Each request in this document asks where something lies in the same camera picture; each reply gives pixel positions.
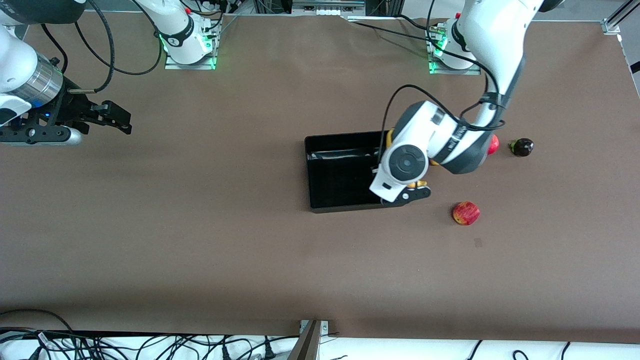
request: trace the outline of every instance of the apple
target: apple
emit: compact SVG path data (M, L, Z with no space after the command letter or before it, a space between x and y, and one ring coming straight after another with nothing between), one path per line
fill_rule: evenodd
M498 151L499 147L500 147L500 140L498 140L498 136L495 136L495 134L494 134L491 137L491 144L489 144L489 149L486 151L486 153L488 155L491 155L494 152Z
M471 225L480 217L480 209L473 202L463 201L453 207L451 215L458 224Z

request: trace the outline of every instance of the brown table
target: brown table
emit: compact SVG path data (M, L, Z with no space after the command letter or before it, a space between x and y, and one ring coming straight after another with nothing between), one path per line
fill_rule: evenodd
M117 65L151 64L145 18L108 18ZM82 26L106 56L95 14ZM67 75L101 84L73 26L51 30ZM483 78L429 75L424 42L337 17L242 17L227 31L215 71L117 74L91 97L129 110L131 136L92 126L80 147L0 148L0 307L113 331L295 333L323 318L343 336L640 340L639 101L599 24L532 24L498 132L532 138L532 156L503 145L472 174L432 168L429 199L322 215L309 211L306 136L378 130L405 83L458 112ZM59 56L38 27L27 40ZM391 119L421 99L400 95ZM449 216L462 200L482 210L473 226Z

